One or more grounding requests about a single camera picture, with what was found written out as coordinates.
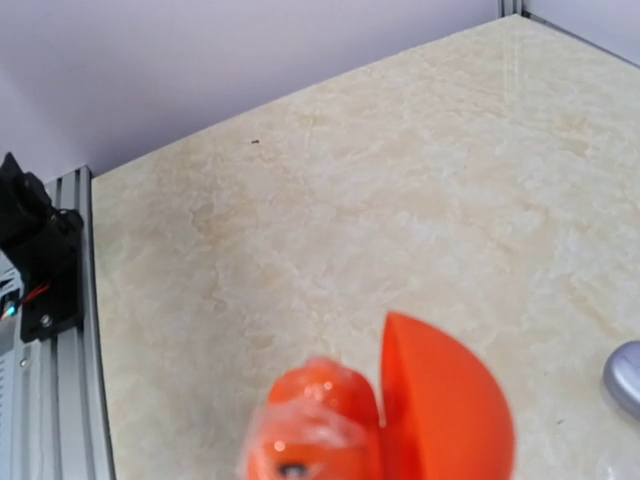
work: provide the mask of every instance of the marble surface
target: marble surface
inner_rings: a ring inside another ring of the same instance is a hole
[[[601,371],[640,338],[640,70],[519,17],[263,106],[94,182],[120,479],[230,479],[326,354],[377,384],[397,309],[503,385],[519,480],[640,478]]]

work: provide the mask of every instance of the orange semicircle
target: orange semicircle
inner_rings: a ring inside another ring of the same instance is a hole
[[[507,480],[514,430],[487,368],[437,328],[390,313],[383,338],[385,478]]]

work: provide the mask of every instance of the black bracket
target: black bracket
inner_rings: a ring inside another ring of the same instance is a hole
[[[47,340],[82,325],[83,226],[76,210],[55,208],[42,182],[23,173],[13,155],[5,156],[0,166],[0,250],[24,285],[17,305],[23,342]]]

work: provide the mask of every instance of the white wall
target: white wall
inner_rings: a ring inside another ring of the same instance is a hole
[[[638,0],[527,0],[527,10],[640,66]]]
[[[0,1],[0,94],[19,86],[33,110],[14,133],[0,111],[0,149],[36,173],[68,162],[100,173],[496,16],[495,0]]]
[[[43,180],[73,170],[80,158],[55,124],[0,70],[0,161],[8,150],[23,170],[37,172]]]

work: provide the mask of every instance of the red wire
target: red wire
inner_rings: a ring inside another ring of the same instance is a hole
[[[26,303],[33,301],[35,298],[39,297],[44,292],[49,290],[49,286],[50,285],[46,284],[46,285],[40,285],[39,287],[34,288],[33,290],[31,290],[31,292],[29,292],[29,294],[26,297],[24,297],[24,299],[22,300],[22,304],[24,305]]]

